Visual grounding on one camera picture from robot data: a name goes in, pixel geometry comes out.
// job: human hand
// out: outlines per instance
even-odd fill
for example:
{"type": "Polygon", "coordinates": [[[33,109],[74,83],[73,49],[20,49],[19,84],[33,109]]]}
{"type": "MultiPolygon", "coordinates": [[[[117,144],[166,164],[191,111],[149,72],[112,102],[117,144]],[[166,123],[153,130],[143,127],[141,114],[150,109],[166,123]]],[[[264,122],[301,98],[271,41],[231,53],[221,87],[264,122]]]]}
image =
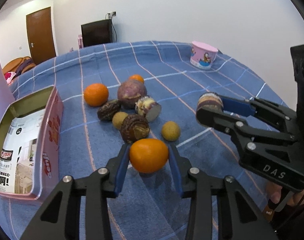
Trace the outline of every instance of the human hand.
{"type": "MultiPolygon", "coordinates": [[[[268,181],[266,184],[266,192],[267,195],[269,197],[269,199],[274,203],[277,204],[280,199],[281,199],[281,190],[282,190],[282,186],[279,186],[273,182],[268,181]]],[[[301,198],[304,195],[304,190],[299,192],[299,193],[295,193],[287,202],[287,205],[293,207],[296,206],[299,201],[301,200],[301,198]]]]}

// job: white wall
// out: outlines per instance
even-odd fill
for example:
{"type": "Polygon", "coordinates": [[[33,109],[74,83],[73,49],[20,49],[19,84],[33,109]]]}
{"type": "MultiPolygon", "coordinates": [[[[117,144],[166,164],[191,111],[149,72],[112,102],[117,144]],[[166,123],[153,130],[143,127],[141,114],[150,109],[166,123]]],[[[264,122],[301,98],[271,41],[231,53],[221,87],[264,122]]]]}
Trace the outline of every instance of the white wall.
{"type": "Polygon", "coordinates": [[[57,52],[53,20],[53,0],[24,0],[0,12],[0,62],[4,67],[18,57],[31,56],[26,15],[51,7],[54,46],[57,52]]]}
{"type": "Polygon", "coordinates": [[[81,24],[113,19],[119,41],[199,40],[249,66],[295,108],[289,48],[304,43],[290,0],[54,0],[59,54],[77,48],[81,24]]]}

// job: black cable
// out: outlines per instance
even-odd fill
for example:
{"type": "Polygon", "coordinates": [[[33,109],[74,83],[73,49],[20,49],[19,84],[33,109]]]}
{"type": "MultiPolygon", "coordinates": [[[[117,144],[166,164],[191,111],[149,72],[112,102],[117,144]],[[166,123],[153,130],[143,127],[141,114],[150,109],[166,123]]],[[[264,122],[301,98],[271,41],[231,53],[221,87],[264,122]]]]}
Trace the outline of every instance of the black cable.
{"type": "Polygon", "coordinates": [[[114,28],[113,22],[112,22],[112,26],[113,26],[113,29],[114,29],[114,32],[115,32],[115,35],[116,35],[116,40],[115,40],[115,42],[117,42],[117,33],[116,33],[115,28],[114,28]]]}
{"type": "Polygon", "coordinates": [[[302,204],[303,200],[304,200],[304,195],[303,197],[301,197],[300,201],[298,202],[296,208],[292,211],[292,213],[275,229],[275,231],[285,226],[285,224],[293,217],[293,215],[297,211],[297,208],[302,204]]]}

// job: brown leather couch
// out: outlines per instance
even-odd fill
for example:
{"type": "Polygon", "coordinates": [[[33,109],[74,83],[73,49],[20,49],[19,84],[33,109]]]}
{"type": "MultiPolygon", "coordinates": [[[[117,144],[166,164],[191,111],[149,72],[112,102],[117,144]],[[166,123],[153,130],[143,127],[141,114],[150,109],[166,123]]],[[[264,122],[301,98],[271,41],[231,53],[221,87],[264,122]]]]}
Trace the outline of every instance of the brown leather couch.
{"type": "MultiPolygon", "coordinates": [[[[27,59],[30,59],[30,57],[19,57],[16,58],[12,61],[10,61],[8,64],[6,64],[6,66],[2,69],[3,74],[7,73],[7,72],[15,72],[17,70],[17,68],[27,59]]],[[[29,65],[27,65],[23,70],[22,70],[22,74],[32,68],[34,68],[36,65],[34,63],[31,63],[29,65]]]]}

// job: brown door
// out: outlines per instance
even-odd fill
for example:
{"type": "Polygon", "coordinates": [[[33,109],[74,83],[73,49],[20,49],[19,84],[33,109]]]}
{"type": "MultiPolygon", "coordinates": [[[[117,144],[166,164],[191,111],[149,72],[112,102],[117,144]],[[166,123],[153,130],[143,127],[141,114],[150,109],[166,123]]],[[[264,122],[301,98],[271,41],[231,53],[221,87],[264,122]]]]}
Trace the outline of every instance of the brown door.
{"type": "Polygon", "coordinates": [[[51,7],[27,15],[27,31],[31,57],[36,65],[56,57],[51,7]]]}

